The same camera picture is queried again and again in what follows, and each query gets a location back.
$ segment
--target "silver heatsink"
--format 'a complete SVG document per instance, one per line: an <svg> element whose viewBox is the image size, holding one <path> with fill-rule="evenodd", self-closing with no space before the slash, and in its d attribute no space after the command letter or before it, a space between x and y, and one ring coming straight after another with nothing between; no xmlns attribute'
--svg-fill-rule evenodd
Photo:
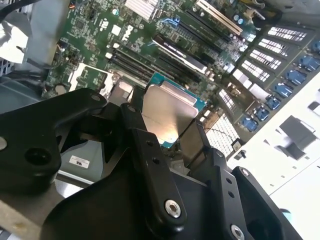
<svg viewBox="0 0 320 240"><path fill-rule="evenodd" d="M126 0L125 6L145 20L149 20L159 0Z"/></svg>

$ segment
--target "green circuit board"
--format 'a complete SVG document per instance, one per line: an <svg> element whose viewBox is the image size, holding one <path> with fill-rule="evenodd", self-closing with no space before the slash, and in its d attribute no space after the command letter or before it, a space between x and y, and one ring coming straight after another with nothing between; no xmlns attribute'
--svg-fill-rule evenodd
<svg viewBox="0 0 320 240"><path fill-rule="evenodd" d="M133 59L134 64L139 63L146 69L151 69L150 71L173 76L174 81L187 85L203 100L210 99L215 89L212 81L192 69L183 68L184 66L182 69L185 69L185 75L181 75L181 71L175 72L174 66L169 67L168 63L161 59L166 58L166 53L153 44L153 37L161 34L196 59L203 59L205 55L209 59L206 63L208 69L216 76L225 73L226 66L234 64L240 57L239 48L243 42L234 41L226 27L196 8L195 0L159 0L148 20L129 9L125 3L125 0L84 0L77 6L76 2L75 7L68 12L63 34L58 42L60 50L57 48L53 60L54 67L46 80L49 90L43 93L43 97L56 96L54 86L58 84L63 84L67 91L84 87L98 91L104 85L108 73L126 71L106 57L117 51L127 59ZM232 14L241 14L246 9L241 3L231 4L222 0L215 1L212 5L218 10L232 11ZM229 36L231 40L226 42L218 34L208 31L192 18L188 11L200 16L209 26L215 28L216 32ZM179 18L180 22L191 28L193 35L179 26L164 22L165 19L173 18ZM256 33L256 28L246 19L241 27L243 38ZM205 36L218 51L199 41L195 33ZM85 67L78 72L74 85L75 81L71 80L75 71L79 69L79 64L85 64ZM189 78L190 75L194 75L197 81ZM147 78L148 76L144 77L142 81L146 81Z"/></svg>

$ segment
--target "capacitor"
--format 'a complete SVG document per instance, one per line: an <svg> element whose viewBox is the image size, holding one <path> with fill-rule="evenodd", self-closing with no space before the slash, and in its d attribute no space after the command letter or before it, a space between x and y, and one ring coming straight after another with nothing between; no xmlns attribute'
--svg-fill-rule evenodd
<svg viewBox="0 0 320 240"><path fill-rule="evenodd" d="M115 16L119 16L119 10L116 8L112 9L112 14Z"/></svg>
<svg viewBox="0 0 320 240"><path fill-rule="evenodd" d="M238 21L238 20L239 20L239 15L237 15L237 14L234 15L234 16L233 16L233 20Z"/></svg>
<svg viewBox="0 0 320 240"><path fill-rule="evenodd" d="M66 94L67 93L66 87L64 85L62 85L62 84L56 85L54 90L58 95L62 95L62 94Z"/></svg>

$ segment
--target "screw hole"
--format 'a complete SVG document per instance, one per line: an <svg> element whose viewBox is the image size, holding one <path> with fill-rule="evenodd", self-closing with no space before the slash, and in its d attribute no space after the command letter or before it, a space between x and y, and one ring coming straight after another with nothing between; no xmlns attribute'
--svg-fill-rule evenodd
<svg viewBox="0 0 320 240"><path fill-rule="evenodd" d="M95 101L100 101L100 97L97 95L91 95L91 98Z"/></svg>
<svg viewBox="0 0 320 240"><path fill-rule="evenodd" d="M153 161L155 164L157 164L157 165L160 164L159 159L157 159L156 157L152 158L152 161Z"/></svg>
<svg viewBox="0 0 320 240"><path fill-rule="evenodd" d="M235 195L231 192L231 191L228 191L228 194L230 197L232 197L233 199L235 198Z"/></svg>
<svg viewBox="0 0 320 240"><path fill-rule="evenodd" d="M152 147L154 145L154 143L152 141L146 141L146 144L148 144L150 147Z"/></svg>
<svg viewBox="0 0 320 240"><path fill-rule="evenodd" d="M241 236L242 236L241 233L240 233L240 231L239 231L238 229L235 229L234 232L235 232L235 234L236 234L238 237L241 237Z"/></svg>
<svg viewBox="0 0 320 240"><path fill-rule="evenodd" d="M27 162L36 166L46 165L51 160L50 153L42 148L30 148L28 151L25 152L24 157L27 160Z"/></svg>
<svg viewBox="0 0 320 240"><path fill-rule="evenodd" d="M136 112L136 110L132 107L132 106L128 106L128 109L131 111L131 112Z"/></svg>
<svg viewBox="0 0 320 240"><path fill-rule="evenodd" d="M175 205L173 205L173 204L170 204L169 208L170 208L171 211L174 212L174 213L178 211L177 207L176 207Z"/></svg>

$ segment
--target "white connector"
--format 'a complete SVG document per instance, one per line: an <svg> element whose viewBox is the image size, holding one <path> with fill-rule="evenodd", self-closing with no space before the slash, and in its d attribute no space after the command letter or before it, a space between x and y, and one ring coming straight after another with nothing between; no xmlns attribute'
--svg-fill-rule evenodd
<svg viewBox="0 0 320 240"><path fill-rule="evenodd" d="M232 22L229 18L227 18L205 0L198 0L195 4L206 11L208 14L210 14L212 17L214 17L216 20L218 20L220 23L225 25L233 33L237 35L240 35L242 33L243 30L241 29L241 27L237 26L234 22Z"/></svg>

